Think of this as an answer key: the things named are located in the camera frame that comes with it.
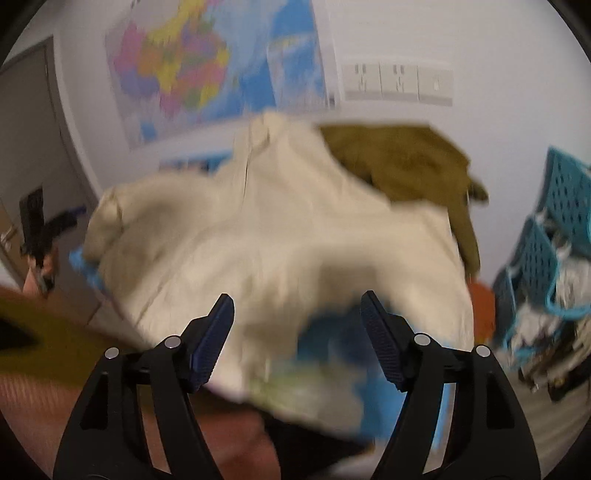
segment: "white wall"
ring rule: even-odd
[[[491,204],[473,210],[482,273],[506,261],[540,189],[550,144],[591,160],[591,64],[542,0],[326,0],[339,61],[408,59],[452,66],[454,107],[349,102],[316,119],[428,122],[473,161]],[[228,148],[242,122],[130,151],[111,94],[104,38],[125,0],[69,0],[55,26],[64,110],[97,191],[183,153]]]
[[[0,261],[0,287],[18,288],[17,282],[14,281],[14,278],[3,265],[2,261]]]

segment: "power socket panel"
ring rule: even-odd
[[[418,102],[418,66],[397,63],[379,65],[384,100]]]
[[[382,98],[379,64],[343,65],[343,87],[347,100],[379,100]]]

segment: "door frame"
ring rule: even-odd
[[[27,57],[31,53],[36,52],[37,50],[43,50],[45,55],[48,94],[53,114],[55,116],[57,126],[60,130],[61,143],[64,149],[66,150],[68,162],[70,163],[72,169],[74,170],[74,173],[76,174],[76,178],[80,183],[82,193],[84,194],[89,207],[92,210],[94,210],[98,205],[98,198],[96,197],[95,191],[90,186],[90,182],[88,181],[88,177],[86,176],[84,168],[82,167],[82,163],[80,163],[78,152],[76,150],[76,147],[74,146],[72,136],[70,135],[70,129],[68,128],[66,114],[64,113],[64,110],[61,105],[60,90],[57,83],[56,57],[54,54],[53,45],[54,37],[49,36],[45,40],[42,40],[39,43],[33,45],[32,47],[29,47],[26,50],[18,53],[0,67],[0,75],[2,75],[6,70],[10,69],[13,65],[18,63],[20,60]]]

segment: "orange cloth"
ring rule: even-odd
[[[488,343],[495,333],[495,294],[480,282],[468,282],[474,311],[474,341],[477,345]]]

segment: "yellow cloth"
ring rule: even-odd
[[[31,344],[11,347],[8,336],[14,338],[15,329],[25,332]],[[121,342],[60,318],[40,302],[1,288],[0,335],[4,337],[0,339],[0,374],[26,375],[76,387],[85,384],[109,347],[130,350]]]
[[[468,176],[469,160],[429,127],[325,125],[332,155],[351,173],[393,202],[428,200],[447,208],[466,274],[480,271],[468,197],[488,201],[485,188]]]

